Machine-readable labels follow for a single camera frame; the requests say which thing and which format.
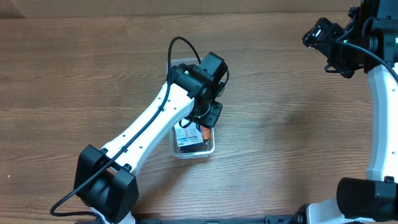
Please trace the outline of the orange tablet tube white cap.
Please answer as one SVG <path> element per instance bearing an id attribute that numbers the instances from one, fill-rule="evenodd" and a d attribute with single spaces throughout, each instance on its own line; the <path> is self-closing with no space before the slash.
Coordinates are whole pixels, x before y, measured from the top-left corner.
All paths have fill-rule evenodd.
<path id="1" fill-rule="evenodd" d="M 201 136 L 203 138 L 203 141 L 209 141 L 211 137 L 211 129 L 206 128 L 204 126 L 200 126 L 201 129 Z"/>

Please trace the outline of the white medicine box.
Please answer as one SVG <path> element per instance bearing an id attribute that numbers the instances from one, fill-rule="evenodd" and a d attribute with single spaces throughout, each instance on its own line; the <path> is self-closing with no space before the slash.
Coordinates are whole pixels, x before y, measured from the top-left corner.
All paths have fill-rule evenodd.
<path id="1" fill-rule="evenodd" d="M 174 129 L 178 147 L 203 144 L 203 137 L 195 123 L 191 123 L 187 128 L 182 128 L 179 124 L 176 124 Z"/>

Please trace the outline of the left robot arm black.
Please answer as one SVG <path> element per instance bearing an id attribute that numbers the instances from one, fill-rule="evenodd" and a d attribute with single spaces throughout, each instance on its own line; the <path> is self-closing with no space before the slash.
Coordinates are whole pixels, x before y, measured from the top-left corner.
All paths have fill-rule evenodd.
<path id="1" fill-rule="evenodd" d="M 78 157 L 74 189 L 91 208 L 95 223 L 132 223 L 137 176 L 150 153 L 181 120 L 213 128 L 223 105 L 215 99 L 228 74 L 224 59 L 208 55 L 198 64 L 174 65 L 149 107 L 101 149 L 87 145 Z"/>

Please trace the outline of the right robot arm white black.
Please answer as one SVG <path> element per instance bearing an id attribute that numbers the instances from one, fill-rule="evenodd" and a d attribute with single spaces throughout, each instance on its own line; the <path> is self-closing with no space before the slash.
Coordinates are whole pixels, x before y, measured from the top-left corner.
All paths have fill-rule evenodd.
<path id="1" fill-rule="evenodd" d="M 342 178 L 335 196 L 302 205 L 291 223 L 397 220 L 397 1 L 362 0 L 348 15 L 346 27 L 319 18 L 302 42 L 327 58 L 327 73 L 368 76 L 373 140 L 366 178 Z"/>

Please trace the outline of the clear plastic container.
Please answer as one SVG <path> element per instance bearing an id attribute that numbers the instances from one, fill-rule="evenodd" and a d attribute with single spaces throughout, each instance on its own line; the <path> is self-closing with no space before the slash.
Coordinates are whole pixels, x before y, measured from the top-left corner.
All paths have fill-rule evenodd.
<path id="1" fill-rule="evenodd" d="M 180 86 L 173 84 L 170 89 L 168 102 L 165 104 L 165 110 L 168 112 L 175 112 L 176 115 L 173 117 L 173 120 L 176 121 L 176 124 L 179 124 L 182 128 L 187 128 L 192 120 L 188 119 L 188 115 L 193 109 L 195 100 L 210 100 L 203 96 L 198 96 L 195 98 L 190 98 L 188 96 L 188 92 L 181 88 Z M 199 124 L 196 124 L 197 128 L 201 132 Z M 169 140 L 170 140 L 170 150 L 175 157 L 180 159 L 189 159 L 196 157 L 208 157 L 215 150 L 215 140 L 214 140 L 214 132 L 213 128 L 211 129 L 211 137 L 209 141 L 203 142 L 203 144 L 186 146 L 186 147 L 178 147 L 177 140 L 175 135 L 174 126 L 170 129 L 169 132 Z"/>

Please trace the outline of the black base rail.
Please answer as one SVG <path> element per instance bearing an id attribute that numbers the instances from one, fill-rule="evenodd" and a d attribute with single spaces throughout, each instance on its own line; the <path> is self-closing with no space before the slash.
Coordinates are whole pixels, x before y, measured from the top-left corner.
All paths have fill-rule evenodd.
<path id="1" fill-rule="evenodd" d="M 222 219 L 187 219 L 161 220 L 138 219 L 137 224 L 304 224 L 307 218 L 302 214 L 266 215 L 264 218 L 222 218 Z"/>

